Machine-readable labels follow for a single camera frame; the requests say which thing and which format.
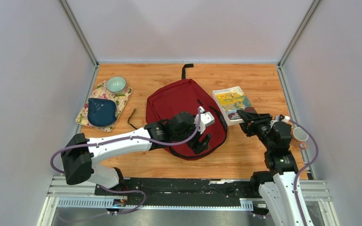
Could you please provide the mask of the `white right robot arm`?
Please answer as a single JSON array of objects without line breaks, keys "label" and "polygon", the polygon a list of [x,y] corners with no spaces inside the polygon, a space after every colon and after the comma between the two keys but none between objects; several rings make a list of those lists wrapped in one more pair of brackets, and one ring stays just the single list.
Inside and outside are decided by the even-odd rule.
[{"label": "white right robot arm", "polygon": [[266,148],[267,171],[254,172],[250,191],[262,197],[277,226],[312,226],[299,180],[299,170],[290,150],[292,126],[286,116],[274,120],[266,113],[237,111],[247,137],[257,136]]}]

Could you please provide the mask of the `yellow cover book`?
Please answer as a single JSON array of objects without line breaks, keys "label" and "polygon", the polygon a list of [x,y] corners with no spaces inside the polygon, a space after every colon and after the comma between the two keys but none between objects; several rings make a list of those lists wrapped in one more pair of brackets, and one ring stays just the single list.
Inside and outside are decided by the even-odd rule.
[{"label": "yellow cover book", "polygon": [[213,99],[219,106],[227,126],[242,123],[237,110],[248,113],[257,113],[250,100],[247,98],[240,86],[214,90]]}]

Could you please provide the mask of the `red backpack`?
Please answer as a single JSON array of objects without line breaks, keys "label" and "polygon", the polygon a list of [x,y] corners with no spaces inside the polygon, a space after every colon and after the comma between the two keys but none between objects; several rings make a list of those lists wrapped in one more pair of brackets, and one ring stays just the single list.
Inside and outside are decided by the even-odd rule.
[{"label": "red backpack", "polygon": [[[228,133],[228,126],[214,99],[193,79],[186,78],[186,68],[193,66],[193,64],[185,64],[182,68],[181,80],[158,89],[147,98],[147,124],[144,126],[153,140],[161,142],[161,144],[153,143],[151,147],[153,150],[164,148],[172,155],[189,161],[198,160],[211,154],[226,141]],[[167,146],[167,143],[174,143],[169,139],[168,121],[181,112],[188,112],[196,116],[200,106],[215,118],[215,123],[205,129],[200,139],[202,140],[206,134],[210,134],[212,138],[209,148],[201,154],[194,154],[186,143]]]}]

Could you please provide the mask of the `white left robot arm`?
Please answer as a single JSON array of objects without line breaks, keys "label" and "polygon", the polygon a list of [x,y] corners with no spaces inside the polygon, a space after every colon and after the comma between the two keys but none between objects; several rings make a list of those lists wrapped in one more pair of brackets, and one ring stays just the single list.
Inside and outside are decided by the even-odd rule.
[{"label": "white left robot arm", "polygon": [[86,138],[78,133],[60,151],[66,183],[72,186],[88,181],[107,188],[113,195],[120,195],[125,190],[120,170],[105,167],[102,161],[183,144],[199,153],[208,148],[211,136],[204,132],[214,122],[210,112],[199,110],[197,115],[181,112],[169,120],[110,137]]}]

